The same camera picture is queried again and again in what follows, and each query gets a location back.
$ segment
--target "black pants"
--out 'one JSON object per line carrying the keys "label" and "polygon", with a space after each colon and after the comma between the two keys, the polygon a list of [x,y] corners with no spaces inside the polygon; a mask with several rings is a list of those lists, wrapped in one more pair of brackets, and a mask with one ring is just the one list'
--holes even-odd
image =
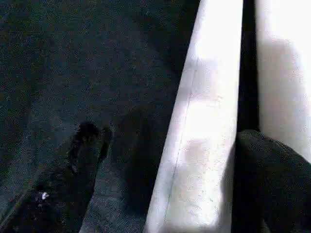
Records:
{"label": "black pants", "polygon": [[311,165],[256,131],[237,135],[232,232],[311,231]]}

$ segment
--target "seam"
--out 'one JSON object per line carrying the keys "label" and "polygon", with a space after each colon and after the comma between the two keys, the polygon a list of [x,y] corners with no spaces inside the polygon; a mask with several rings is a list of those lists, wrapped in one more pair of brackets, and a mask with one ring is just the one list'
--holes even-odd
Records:
{"label": "seam", "polygon": [[[185,117],[185,122],[184,122],[184,125],[183,125],[183,129],[185,129],[186,122],[187,122],[188,109],[189,109],[190,99],[192,97],[192,87],[193,87],[193,83],[194,83],[194,80],[196,78],[196,74],[197,74],[197,71],[198,71],[198,62],[199,62],[199,58],[197,58],[196,63],[195,63],[196,69],[195,69],[194,74],[193,74],[191,90],[190,90],[190,96],[189,96],[188,103],[187,103],[186,117]],[[181,145],[181,143],[183,141],[183,137],[184,137],[184,132],[181,135],[181,138],[180,138],[180,141],[179,141],[179,146]],[[169,193],[169,199],[168,199],[166,210],[165,210],[164,224],[166,223],[167,210],[169,208],[169,204],[170,204],[170,200],[171,200],[172,189],[173,189],[174,178],[175,178],[175,174],[176,174],[176,167],[177,167],[177,163],[178,163],[179,153],[180,153],[180,147],[178,149],[177,159],[176,159],[174,173],[173,173],[173,180],[172,180],[172,184],[171,184],[171,188],[170,188],[170,193]]]}

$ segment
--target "floor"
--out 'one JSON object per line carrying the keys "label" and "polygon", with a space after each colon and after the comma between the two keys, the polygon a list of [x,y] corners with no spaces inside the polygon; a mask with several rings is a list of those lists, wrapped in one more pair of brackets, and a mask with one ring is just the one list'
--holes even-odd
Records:
{"label": "floor", "polygon": [[198,1],[2,3],[0,209],[81,121],[110,125],[81,232],[141,232]]}

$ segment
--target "white upholstery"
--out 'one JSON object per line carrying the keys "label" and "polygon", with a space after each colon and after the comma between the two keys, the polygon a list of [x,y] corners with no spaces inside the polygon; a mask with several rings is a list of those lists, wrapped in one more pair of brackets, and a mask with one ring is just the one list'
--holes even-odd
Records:
{"label": "white upholstery", "polygon": [[145,230],[230,232],[242,0],[201,0]]}
{"label": "white upholstery", "polygon": [[311,162],[311,2],[257,0],[262,132]]}

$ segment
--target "black fabric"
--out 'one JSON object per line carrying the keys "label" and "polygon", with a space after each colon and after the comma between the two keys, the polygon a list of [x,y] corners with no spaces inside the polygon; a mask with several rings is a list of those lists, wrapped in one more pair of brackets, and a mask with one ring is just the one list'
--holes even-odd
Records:
{"label": "black fabric", "polygon": [[311,231],[311,165],[288,146],[256,131],[237,136],[234,232],[260,232],[261,217],[273,233]]}

